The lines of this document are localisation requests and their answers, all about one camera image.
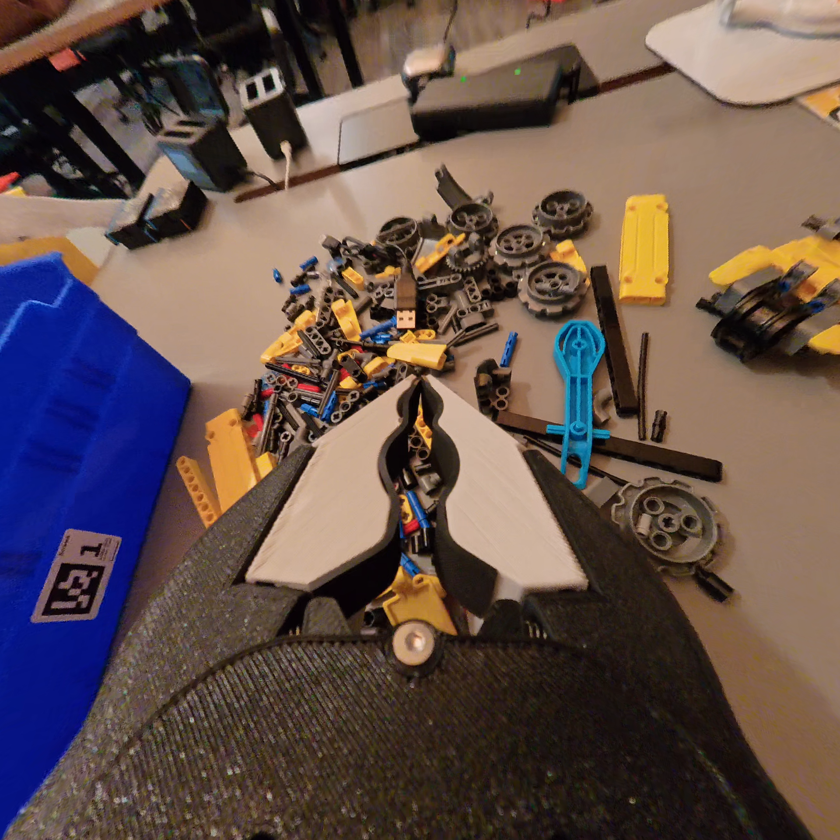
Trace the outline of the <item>yellow panel with tabs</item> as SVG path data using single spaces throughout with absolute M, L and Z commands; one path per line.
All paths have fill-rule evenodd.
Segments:
M 422 621 L 444 634 L 457 635 L 445 605 L 447 593 L 437 576 L 423 572 L 410 575 L 406 567 L 400 566 L 390 592 L 382 609 L 391 625 Z

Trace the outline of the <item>large grey toy wheel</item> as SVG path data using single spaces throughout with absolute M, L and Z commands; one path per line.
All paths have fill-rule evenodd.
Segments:
M 723 538 L 719 510 L 677 479 L 648 477 L 625 484 L 612 504 L 611 520 L 657 571 L 675 577 L 709 572 Z

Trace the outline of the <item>black charger with screen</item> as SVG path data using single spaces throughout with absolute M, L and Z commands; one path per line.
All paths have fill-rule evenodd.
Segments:
M 203 190 L 226 193 L 246 179 L 245 157 L 223 122 L 180 118 L 165 126 L 156 141 L 176 170 Z

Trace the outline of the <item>blue plastic bin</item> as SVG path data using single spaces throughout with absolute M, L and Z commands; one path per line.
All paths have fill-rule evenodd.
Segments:
M 1 272 L 1 825 L 98 692 L 191 384 L 58 254 Z M 118 536 L 98 615 L 30 622 L 68 529 Z

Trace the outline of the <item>pile of toy building pieces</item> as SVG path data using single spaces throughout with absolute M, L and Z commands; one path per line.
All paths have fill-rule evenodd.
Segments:
M 436 216 L 398 216 L 371 243 L 325 236 L 328 273 L 311 258 L 290 283 L 283 307 L 290 327 L 262 354 L 265 371 L 239 412 L 261 479 L 297 440 L 315 445 L 402 381 L 452 370 L 453 348 L 498 329 L 496 301 L 517 296 L 540 319 L 580 307 L 592 284 L 574 245 L 593 212 L 582 193 L 552 192 L 530 224 L 500 228 L 491 193 L 470 198 L 445 165 L 435 174 L 451 210 L 445 225 Z M 635 385 L 611 294 L 602 270 L 595 301 L 605 351 L 592 378 L 594 429 L 608 431 L 612 396 L 617 414 L 637 416 L 643 442 L 648 336 Z M 732 595 L 711 571 L 690 577 L 720 602 Z

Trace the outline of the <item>black and white marker tag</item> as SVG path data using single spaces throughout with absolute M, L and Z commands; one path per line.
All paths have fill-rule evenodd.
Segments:
M 110 534 L 66 530 L 30 622 L 68 623 L 95 619 L 121 543 L 120 537 Z

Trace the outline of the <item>small yellow toy assembly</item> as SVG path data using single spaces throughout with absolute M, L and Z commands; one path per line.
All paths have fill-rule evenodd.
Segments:
M 756 246 L 714 269 L 717 291 L 696 307 L 719 318 L 710 336 L 748 362 L 770 351 L 839 354 L 839 219 L 808 217 L 808 236 Z

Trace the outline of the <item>yellow bag with white paper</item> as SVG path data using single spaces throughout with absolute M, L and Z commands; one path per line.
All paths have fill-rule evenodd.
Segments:
M 122 208 L 114 199 L 1 195 L 1 265 L 59 254 L 70 273 L 90 285 L 114 244 L 106 230 Z

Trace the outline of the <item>short yellow curved panel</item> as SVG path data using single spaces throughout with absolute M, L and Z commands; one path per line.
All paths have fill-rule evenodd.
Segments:
M 665 195 L 627 198 L 619 261 L 620 301 L 665 304 L 669 280 L 669 205 Z

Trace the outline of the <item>long yellow curved panel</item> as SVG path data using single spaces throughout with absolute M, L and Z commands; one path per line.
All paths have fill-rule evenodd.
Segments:
M 220 510 L 225 513 L 261 480 L 254 449 L 236 408 L 206 422 L 205 438 Z

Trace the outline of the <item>black battery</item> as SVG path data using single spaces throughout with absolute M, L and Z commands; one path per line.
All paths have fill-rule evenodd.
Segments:
M 163 187 L 152 196 L 143 213 L 144 232 L 155 243 L 192 232 L 200 224 L 207 204 L 207 196 L 192 181 Z
M 104 231 L 106 239 L 128 250 L 157 244 L 160 239 L 145 218 L 153 200 L 154 195 L 146 192 L 122 203 Z

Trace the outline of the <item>printed instruction sheet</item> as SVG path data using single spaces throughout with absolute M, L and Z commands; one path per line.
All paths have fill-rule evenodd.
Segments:
M 839 84 L 809 92 L 796 98 L 807 111 L 839 128 Z

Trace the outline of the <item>yellow beam with holes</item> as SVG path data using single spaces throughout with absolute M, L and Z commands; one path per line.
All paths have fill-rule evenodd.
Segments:
M 201 466 L 193 458 L 179 457 L 175 466 L 190 495 L 205 529 L 209 529 L 222 515 L 215 490 L 205 477 Z

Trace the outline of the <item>long black toy beam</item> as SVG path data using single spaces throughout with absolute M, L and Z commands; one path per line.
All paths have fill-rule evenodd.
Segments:
M 560 442 L 564 439 L 562 426 L 555 426 L 532 416 L 502 411 L 498 414 L 496 422 L 512 432 L 537 438 L 556 438 Z M 713 458 L 686 454 L 636 440 L 608 437 L 605 429 L 596 429 L 593 435 L 591 451 L 594 454 L 707 482 L 722 481 L 722 463 Z

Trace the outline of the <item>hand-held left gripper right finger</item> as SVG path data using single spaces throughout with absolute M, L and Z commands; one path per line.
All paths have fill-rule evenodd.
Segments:
M 487 617 L 499 600 L 585 591 L 589 582 L 518 443 L 441 381 L 422 380 L 444 480 L 436 566 L 447 593 Z

